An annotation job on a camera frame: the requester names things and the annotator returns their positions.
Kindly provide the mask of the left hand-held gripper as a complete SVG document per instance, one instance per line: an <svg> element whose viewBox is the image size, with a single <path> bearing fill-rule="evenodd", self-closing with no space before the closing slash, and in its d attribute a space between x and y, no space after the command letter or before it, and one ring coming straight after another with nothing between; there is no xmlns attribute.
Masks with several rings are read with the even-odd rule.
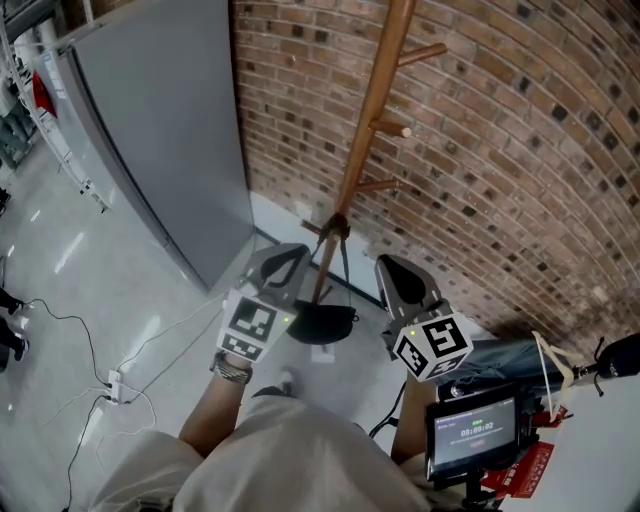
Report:
<svg viewBox="0 0 640 512"><path fill-rule="evenodd" d="M261 361L298 313L295 303L311 258L309 247L284 243L251 255L223 303L217 347Z"/></svg>

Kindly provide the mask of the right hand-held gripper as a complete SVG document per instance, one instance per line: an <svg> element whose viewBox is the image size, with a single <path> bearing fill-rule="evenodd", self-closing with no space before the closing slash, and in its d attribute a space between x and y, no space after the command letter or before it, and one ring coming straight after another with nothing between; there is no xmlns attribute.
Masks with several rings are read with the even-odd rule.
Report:
<svg viewBox="0 0 640 512"><path fill-rule="evenodd" d="M457 369L473 351L434 277L413 262L381 255L375 264L380 300L389 315L382 333L390 357L424 382Z"/></svg>

